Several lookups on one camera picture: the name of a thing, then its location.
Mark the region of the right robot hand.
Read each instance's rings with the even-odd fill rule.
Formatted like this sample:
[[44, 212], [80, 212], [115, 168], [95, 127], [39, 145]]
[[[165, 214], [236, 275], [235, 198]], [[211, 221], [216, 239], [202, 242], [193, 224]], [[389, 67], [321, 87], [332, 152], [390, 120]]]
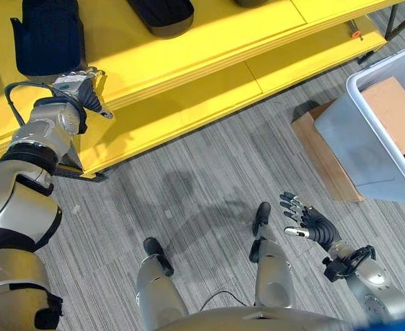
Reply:
[[335, 225], [312, 205], [291, 192], [279, 196], [280, 206], [285, 208], [283, 214], [297, 225], [284, 228], [284, 234], [303, 237], [318, 243], [326, 252], [342, 238]]

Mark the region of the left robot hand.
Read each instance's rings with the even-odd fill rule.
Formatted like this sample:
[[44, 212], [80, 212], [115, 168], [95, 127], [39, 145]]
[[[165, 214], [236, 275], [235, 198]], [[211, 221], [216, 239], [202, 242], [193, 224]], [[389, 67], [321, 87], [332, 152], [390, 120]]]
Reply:
[[95, 90], [96, 81], [103, 77], [105, 77], [103, 70], [88, 67], [85, 70], [62, 74], [55, 79], [52, 86], [56, 90], [56, 95], [63, 92], [76, 99], [86, 109], [112, 119], [113, 113], [103, 105]]

